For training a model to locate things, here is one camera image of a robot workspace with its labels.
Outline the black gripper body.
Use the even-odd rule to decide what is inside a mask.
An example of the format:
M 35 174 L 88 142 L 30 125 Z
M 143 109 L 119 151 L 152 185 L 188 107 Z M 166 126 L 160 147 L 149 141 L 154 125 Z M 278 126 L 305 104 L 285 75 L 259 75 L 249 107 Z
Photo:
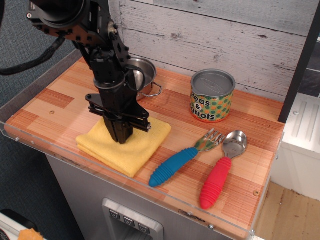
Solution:
M 116 122 L 123 121 L 127 126 L 148 132 L 151 123 L 149 113 L 137 101 L 137 92 L 127 83 L 113 87 L 98 87 L 99 93 L 87 94 L 90 112 L 106 116 Z

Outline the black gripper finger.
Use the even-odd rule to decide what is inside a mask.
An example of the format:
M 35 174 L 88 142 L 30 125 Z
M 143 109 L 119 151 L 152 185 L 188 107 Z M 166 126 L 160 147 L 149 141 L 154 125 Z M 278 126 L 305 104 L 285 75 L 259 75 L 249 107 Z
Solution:
M 133 127 L 125 121 L 115 122 L 116 141 L 120 144 L 125 144 L 128 138 L 133 134 Z
M 117 143 L 119 139 L 117 135 L 116 122 L 112 119 L 109 119 L 107 116 L 103 116 L 103 120 L 110 136 Z

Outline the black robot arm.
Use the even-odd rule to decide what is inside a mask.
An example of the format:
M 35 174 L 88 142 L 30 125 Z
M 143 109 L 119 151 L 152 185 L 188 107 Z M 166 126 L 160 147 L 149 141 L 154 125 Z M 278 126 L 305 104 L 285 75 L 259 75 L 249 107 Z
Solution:
M 134 129 L 148 132 L 149 113 L 138 104 L 141 90 L 129 64 L 129 48 L 111 18 L 106 0 L 31 0 L 27 18 L 44 34 L 70 40 L 94 75 L 98 94 L 88 94 L 89 111 L 102 116 L 112 139 L 124 144 Z

